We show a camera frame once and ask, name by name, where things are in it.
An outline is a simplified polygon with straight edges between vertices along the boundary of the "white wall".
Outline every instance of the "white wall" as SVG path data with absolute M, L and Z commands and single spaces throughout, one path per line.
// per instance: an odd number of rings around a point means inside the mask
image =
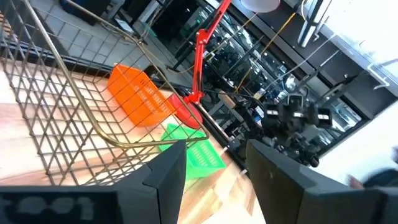
M 380 169 L 397 167 L 392 146 L 398 145 L 398 102 L 334 148 L 314 170 L 346 184 L 348 174 L 359 180 Z

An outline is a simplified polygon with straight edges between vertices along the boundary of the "orange plastic basket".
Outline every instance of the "orange plastic basket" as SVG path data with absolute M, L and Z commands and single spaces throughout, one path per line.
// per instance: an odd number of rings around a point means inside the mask
M 116 65 L 108 90 L 136 126 L 159 124 L 174 111 L 149 77 L 135 68 Z

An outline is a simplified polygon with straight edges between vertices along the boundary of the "wooden table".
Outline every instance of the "wooden table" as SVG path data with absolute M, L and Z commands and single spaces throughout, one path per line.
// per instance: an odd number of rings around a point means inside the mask
M 0 149 L 0 184 L 49 185 L 49 178 L 1 64 L 0 89 L 0 143 L 3 146 Z M 220 152 L 226 169 L 185 184 L 178 222 L 265 223 L 251 181 L 241 174 L 239 167 L 223 153 L 212 136 L 210 141 Z M 85 179 L 85 175 L 87 172 L 82 172 L 78 178 Z

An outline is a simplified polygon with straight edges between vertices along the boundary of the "green plastic basket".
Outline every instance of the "green plastic basket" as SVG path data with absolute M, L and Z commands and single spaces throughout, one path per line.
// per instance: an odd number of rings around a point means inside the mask
M 166 132 L 162 136 L 162 140 L 200 138 L 205 136 L 203 132 L 191 128 L 183 128 L 175 124 L 169 124 L 167 125 Z M 216 171 L 225 168 L 225 163 L 209 140 L 195 143 L 188 142 L 187 145 L 189 147 L 187 149 L 186 180 L 208 177 Z M 159 149 L 163 152 L 170 146 L 170 144 L 161 145 Z

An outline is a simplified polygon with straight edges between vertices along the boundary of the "wire basket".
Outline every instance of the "wire basket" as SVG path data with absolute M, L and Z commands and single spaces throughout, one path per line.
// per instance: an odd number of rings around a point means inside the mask
M 205 133 L 196 131 L 192 128 L 184 128 L 169 124 L 166 132 L 162 136 L 162 140 L 185 139 L 189 135 L 193 135 L 197 138 L 206 136 Z M 159 148 L 161 151 L 165 151 L 170 146 L 171 145 L 161 145 Z M 191 142 L 188 145 L 186 180 L 208 177 L 225 167 L 225 163 L 209 140 Z
M 176 142 L 162 134 L 168 124 L 183 126 L 167 102 L 177 93 L 150 45 L 67 2 L 97 24 L 56 0 L 2 1 L 0 67 L 50 183 L 111 185 L 161 153 L 158 146 Z M 156 80 L 142 72 L 149 65 Z M 187 134 L 187 144 L 208 138 L 203 125 L 198 131 L 206 134 Z

